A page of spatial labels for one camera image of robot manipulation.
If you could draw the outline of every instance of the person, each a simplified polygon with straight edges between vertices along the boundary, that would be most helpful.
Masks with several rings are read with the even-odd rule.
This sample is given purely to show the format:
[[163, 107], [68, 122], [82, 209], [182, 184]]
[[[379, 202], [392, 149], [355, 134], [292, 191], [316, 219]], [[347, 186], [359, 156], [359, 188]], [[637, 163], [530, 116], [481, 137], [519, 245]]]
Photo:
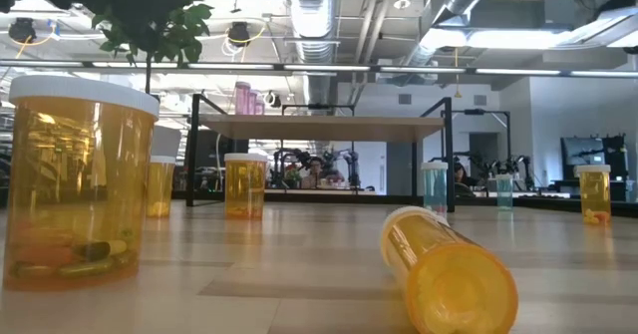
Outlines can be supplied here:
[[479, 181], [468, 176], [466, 168], [461, 163], [455, 163], [455, 182], [462, 183], [468, 187], [479, 185]]
[[328, 171], [322, 170], [323, 161], [319, 158], [313, 158], [310, 160], [310, 173], [301, 179], [302, 189], [314, 189], [317, 188], [321, 182], [321, 179], [330, 181], [343, 181], [344, 178], [341, 173], [336, 169]]

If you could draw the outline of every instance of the ventilation duct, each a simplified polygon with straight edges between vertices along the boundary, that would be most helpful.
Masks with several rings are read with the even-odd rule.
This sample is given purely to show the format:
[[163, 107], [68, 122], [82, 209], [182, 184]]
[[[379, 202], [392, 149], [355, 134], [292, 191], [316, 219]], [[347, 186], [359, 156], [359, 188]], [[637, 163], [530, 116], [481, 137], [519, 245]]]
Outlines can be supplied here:
[[[322, 39], [331, 37], [334, 28], [335, 0], [290, 0], [291, 21], [295, 37]], [[304, 64], [329, 64], [334, 60], [333, 44], [296, 43], [299, 60]], [[330, 77], [306, 76], [304, 96], [308, 104], [330, 104]]]
[[[457, 16], [462, 16], [475, 7], [477, 2], [480, 0], [444, 0], [438, 5], [433, 5], [434, 2], [431, 0], [428, 2], [428, 6], [426, 8], [426, 19], [428, 20], [426, 25], [426, 32], [432, 28], [432, 26], [450, 20]], [[437, 52], [437, 48], [423, 46], [421, 43], [418, 44], [411, 52], [411, 54], [404, 60], [404, 66], [411, 67], [422, 67], [426, 66], [430, 59]], [[405, 79], [400, 79], [399, 81], [393, 81], [393, 83], [402, 83], [406, 84]]]

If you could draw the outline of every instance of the plant stem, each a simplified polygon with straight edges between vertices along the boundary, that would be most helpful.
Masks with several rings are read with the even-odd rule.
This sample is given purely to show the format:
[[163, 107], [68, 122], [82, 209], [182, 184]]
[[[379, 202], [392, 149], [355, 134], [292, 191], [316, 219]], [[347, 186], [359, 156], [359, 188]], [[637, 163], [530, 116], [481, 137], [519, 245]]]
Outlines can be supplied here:
[[147, 94], [151, 94], [151, 53], [147, 53]]

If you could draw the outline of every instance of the wooden tabletop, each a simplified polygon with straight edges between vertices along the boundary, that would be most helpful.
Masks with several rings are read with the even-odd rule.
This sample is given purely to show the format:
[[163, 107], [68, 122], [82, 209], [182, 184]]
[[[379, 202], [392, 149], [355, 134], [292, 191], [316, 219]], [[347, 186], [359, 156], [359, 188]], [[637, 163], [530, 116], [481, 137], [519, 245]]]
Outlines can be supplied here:
[[412, 143], [443, 128], [443, 119], [328, 116], [202, 115], [200, 121], [235, 140]]

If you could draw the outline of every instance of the translucent orange pill bottle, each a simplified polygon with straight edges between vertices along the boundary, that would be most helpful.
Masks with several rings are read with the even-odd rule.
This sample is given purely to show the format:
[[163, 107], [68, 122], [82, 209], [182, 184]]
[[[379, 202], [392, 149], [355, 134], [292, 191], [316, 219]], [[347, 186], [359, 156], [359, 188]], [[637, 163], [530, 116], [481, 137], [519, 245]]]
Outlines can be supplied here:
[[511, 274], [435, 213], [394, 211], [383, 226], [381, 253], [420, 333], [509, 333], [518, 310]]
[[226, 218], [261, 219], [268, 158], [254, 154], [226, 154]]
[[151, 156], [147, 217], [167, 218], [170, 215], [170, 197], [172, 195], [172, 174], [174, 169], [175, 158], [170, 156]]
[[580, 206], [587, 224], [611, 223], [611, 197], [609, 193], [609, 165], [578, 166], [580, 176]]
[[135, 275], [158, 101], [57, 76], [13, 80], [9, 101], [5, 288], [64, 290]]

